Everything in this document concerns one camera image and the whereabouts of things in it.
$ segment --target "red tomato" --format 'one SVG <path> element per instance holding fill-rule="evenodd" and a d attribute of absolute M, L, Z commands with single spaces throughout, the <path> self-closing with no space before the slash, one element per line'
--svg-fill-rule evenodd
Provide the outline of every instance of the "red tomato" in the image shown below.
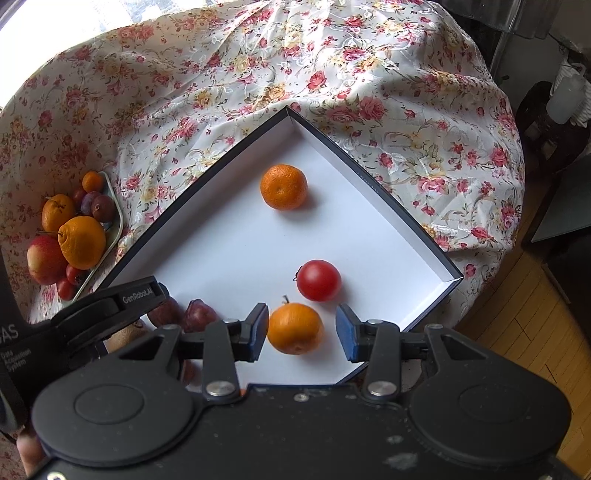
<path fill-rule="evenodd" d="M 74 285 L 68 282 L 67 278 L 62 278 L 57 282 L 57 294 L 62 300 L 71 300 L 76 294 L 76 289 Z"/>
<path fill-rule="evenodd" d="M 68 279 L 68 282 L 77 287 L 84 283 L 86 270 L 78 270 L 77 268 L 68 265 L 66 267 L 66 278 Z"/>
<path fill-rule="evenodd" d="M 310 260 L 295 274 L 297 289 L 308 300 L 328 301 L 339 293 L 342 281 L 334 265 L 324 260 Z"/>

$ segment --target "human hand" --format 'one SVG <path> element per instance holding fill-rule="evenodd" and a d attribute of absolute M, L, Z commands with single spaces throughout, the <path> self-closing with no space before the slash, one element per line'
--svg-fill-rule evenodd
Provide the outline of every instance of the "human hand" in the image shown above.
<path fill-rule="evenodd" d="M 45 458 L 45 452 L 31 423 L 28 423 L 18 434 L 17 450 L 21 456 L 25 473 L 30 476 L 37 468 L 37 465 Z"/>

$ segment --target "pink rose pattern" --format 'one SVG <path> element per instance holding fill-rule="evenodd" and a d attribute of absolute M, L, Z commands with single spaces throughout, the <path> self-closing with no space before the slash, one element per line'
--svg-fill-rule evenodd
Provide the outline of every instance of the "pink rose pattern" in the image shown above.
<path fill-rule="evenodd" d="M 0 113 L 0 241 L 25 316 L 59 309 L 53 287 L 40 290 L 27 271 L 45 196 L 71 192 L 90 169 L 109 174 L 126 227 L 96 286 L 187 186 L 284 106 L 449 252 L 466 279 L 433 320 L 458 321 L 513 246 L 524 163 L 473 41 L 422 0 L 237 0 L 123 27 L 48 62 Z"/>

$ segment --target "white tray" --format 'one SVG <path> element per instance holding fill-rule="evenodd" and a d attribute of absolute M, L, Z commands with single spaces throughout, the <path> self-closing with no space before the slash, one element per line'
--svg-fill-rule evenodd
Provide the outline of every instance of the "white tray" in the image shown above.
<path fill-rule="evenodd" d="M 278 163 L 306 175 L 309 199 L 297 210 L 279 212 L 261 198 L 261 177 Z M 343 291 L 335 301 L 310 302 L 297 290 L 295 273 L 315 258 L 341 273 Z M 148 275 L 181 306 L 200 298 L 222 318 L 244 319 L 257 302 L 273 311 L 283 295 L 316 309 L 326 329 L 320 347 L 292 356 L 266 342 L 258 362 L 237 364 L 243 387 L 336 383 L 358 367 L 346 360 L 335 331 L 338 303 L 349 304 L 362 320 L 408 330 L 462 279 L 395 199 L 287 108 L 183 192 L 101 287 Z"/>

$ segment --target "orange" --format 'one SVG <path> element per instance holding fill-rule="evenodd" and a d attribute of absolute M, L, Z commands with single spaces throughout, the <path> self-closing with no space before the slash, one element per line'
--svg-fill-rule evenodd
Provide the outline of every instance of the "orange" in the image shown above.
<path fill-rule="evenodd" d="M 76 214 L 74 201 L 58 193 L 48 198 L 41 212 L 41 226 L 46 232 L 57 232 L 60 227 Z"/>
<path fill-rule="evenodd" d="M 95 171 L 90 171 L 82 178 L 82 188 L 86 193 L 102 192 L 105 188 L 105 179 Z"/>
<path fill-rule="evenodd" d="M 324 325 L 316 311 L 301 303 L 286 303 L 269 317 L 267 338 L 273 347 L 289 355 L 314 350 L 324 336 Z"/>
<path fill-rule="evenodd" d="M 57 241 L 68 263 L 78 270 L 96 266 L 105 252 L 105 231 L 94 218 L 80 215 L 61 226 Z"/>
<path fill-rule="evenodd" d="M 301 170 L 291 165 L 274 165 L 261 179 L 261 195 L 275 210 L 293 210 L 306 199 L 308 183 Z"/>

